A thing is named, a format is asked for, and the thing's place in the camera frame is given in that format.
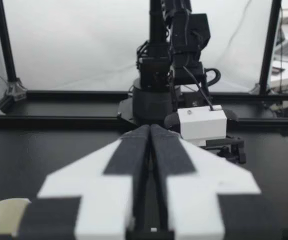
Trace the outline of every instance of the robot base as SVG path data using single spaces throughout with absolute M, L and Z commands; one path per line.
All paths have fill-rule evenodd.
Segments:
M 176 87 L 176 97 L 181 88 Z M 172 95 L 167 86 L 152 90 L 140 86 L 140 80 L 133 84 L 133 97 L 119 103 L 118 117 L 136 126 L 158 124 L 163 126 L 164 119 L 173 112 Z

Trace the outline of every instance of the black metal pole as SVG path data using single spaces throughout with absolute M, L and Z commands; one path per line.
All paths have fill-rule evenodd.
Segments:
M 7 80 L 16 82 L 17 76 L 11 49 L 10 36 L 4 11 L 3 0 L 0 0 L 0 44 L 3 51 Z
M 259 94 L 265 95 L 267 94 L 267 86 L 269 80 L 269 71 L 271 67 L 272 61 L 272 54 L 274 50 L 274 42 L 275 42 L 275 35 L 278 27 L 279 22 L 279 13 L 281 8 L 281 0 L 273 0 L 272 1 L 272 8 L 269 17 L 268 23 L 268 31 L 266 37 L 266 44 L 265 44 L 265 51 L 264 51 L 264 58 L 263 64 L 259 79 Z
M 152 44 L 165 43 L 167 37 L 161 0 L 150 0 L 149 16 L 149 42 Z

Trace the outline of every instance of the black foam pad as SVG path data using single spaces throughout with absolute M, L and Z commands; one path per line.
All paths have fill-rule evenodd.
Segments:
M 36 199 L 21 220 L 18 240 L 76 240 L 80 198 Z
M 164 201 L 167 202 L 167 176 L 189 174 L 195 172 L 196 169 L 177 133 L 170 132 L 159 125 L 152 125 L 151 138 L 158 180 Z
M 138 194 L 149 156 L 150 126 L 144 125 L 124 134 L 122 142 L 108 162 L 104 175 L 133 176 L 133 193 Z

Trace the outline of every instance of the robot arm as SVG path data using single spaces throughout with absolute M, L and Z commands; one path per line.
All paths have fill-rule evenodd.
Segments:
M 205 86 L 206 74 L 200 57 L 211 38 L 207 15 L 192 14 L 190 0 L 161 0 L 161 6 L 170 31 L 170 72 L 174 85 L 196 84 L 193 75 Z

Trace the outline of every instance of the black cable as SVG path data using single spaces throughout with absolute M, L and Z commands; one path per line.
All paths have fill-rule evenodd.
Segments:
M 190 70 L 187 69 L 186 66 L 183 66 L 183 69 L 187 72 L 187 74 L 194 80 L 195 84 L 197 85 L 200 93 L 202 94 L 203 98 L 205 99 L 205 101 L 207 102 L 207 104 L 209 105 L 210 107 L 210 110 L 211 111 L 214 111 L 214 108 L 213 108 L 213 105 L 210 101 L 210 99 L 206 96 L 205 92 L 203 91 L 203 89 L 201 88 L 198 80 L 195 78 L 195 76 L 190 72 Z
M 139 46 L 136 50 L 137 54 L 142 51 L 142 49 L 149 43 L 149 41 L 145 41 L 141 46 Z
M 132 89 L 134 88 L 134 85 L 132 84 L 130 87 L 129 87 L 129 89 L 128 89 L 128 91 L 127 91 L 127 95 L 128 95 L 128 97 L 130 98 L 131 96 L 132 96 Z
M 148 49 L 148 46 L 147 45 L 145 45 L 144 46 L 144 48 L 143 49 L 141 49 L 141 51 L 138 53 L 138 56 L 142 56 L 144 53 L 145 53 L 145 51 Z
M 206 73 L 211 72 L 211 71 L 213 71 L 215 73 L 215 78 L 207 83 L 208 87 L 213 86 L 214 84 L 217 84 L 222 77 L 221 72 L 218 69 L 205 68 Z
M 178 111 L 178 98 L 176 96 L 176 91 L 175 91 L 175 85 L 174 85 L 174 78 L 169 77 L 168 78 L 168 85 L 169 85 L 169 91 L 170 91 L 170 96 L 172 100 L 172 108 L 173 108 L 173 113 L 176 113 Z
M 188 27 L 189 27 L 189 21 L 190 21 L 190 13 L 188 10 L 185 11 L 185 27 L 184 27 L 184 39 L 186 46 L 188 45 Z

